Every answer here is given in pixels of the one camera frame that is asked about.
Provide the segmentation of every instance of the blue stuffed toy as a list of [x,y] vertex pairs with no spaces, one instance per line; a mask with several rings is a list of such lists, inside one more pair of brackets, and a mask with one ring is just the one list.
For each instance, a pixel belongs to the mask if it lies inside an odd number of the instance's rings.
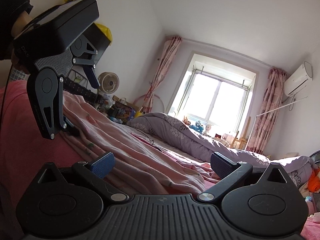
[[196,121],[196,125],[190,125],[189,127],[200,134],[202,134],[204,130],[204,127],[202,126],[200,121]]

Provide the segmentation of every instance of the curtain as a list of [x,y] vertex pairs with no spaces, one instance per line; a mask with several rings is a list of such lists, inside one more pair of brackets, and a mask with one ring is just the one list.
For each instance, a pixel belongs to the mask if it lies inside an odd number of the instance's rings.
[[[264,93],[260,114],[280,107],[286,72],[272,68],[268,76],[268,87]],[[257,117],[247,150],[262,154],[270,139],[273,127],[276,123],[279,110]]]
[[181,43],[182,38],[180,37],[173,37],[165,42],[158,69],[153,77],[151,87],[144,98],[143,111],[146,113],[151,112],[154,92],[167,75],[170,65],[175,58]]

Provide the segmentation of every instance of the person's wrist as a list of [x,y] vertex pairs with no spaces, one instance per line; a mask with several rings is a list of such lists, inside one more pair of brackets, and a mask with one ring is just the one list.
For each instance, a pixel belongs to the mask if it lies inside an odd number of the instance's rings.
[[26,11],[23,11],[12,26],[11,36],[16,37],[20,32],[22,32],[23,28],[31,21],[32,17]]

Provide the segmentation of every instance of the purple duvet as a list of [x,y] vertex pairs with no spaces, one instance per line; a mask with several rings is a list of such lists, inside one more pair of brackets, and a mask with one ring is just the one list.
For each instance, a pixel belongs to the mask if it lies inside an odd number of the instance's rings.
[[312,168],[317,168],[313,160],[306,156],[271,161],[257,153],[226,148],[222,143],[200,135],[187,127],[182,121],[163,113],[145,114],[129,121],[127,125],[150,135],[158,136],[167,144],[204,162],[210,162],[213,152],[220,152],[234,162],[248,162],[254,167],[267,167],[271,162],[278,162],[281,163],[287,173],[293,172],[292,176],[296,176],[299,182],[307,181]]

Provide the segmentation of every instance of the air conditioner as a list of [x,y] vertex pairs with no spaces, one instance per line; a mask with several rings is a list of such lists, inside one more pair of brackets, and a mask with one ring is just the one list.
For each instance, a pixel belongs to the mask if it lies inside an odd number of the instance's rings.
[[288,97],[293,97],[301,89],[307,86],[308,81],[312,80],[312,66],[304,62],[288,80],[284,83],[284,93]]

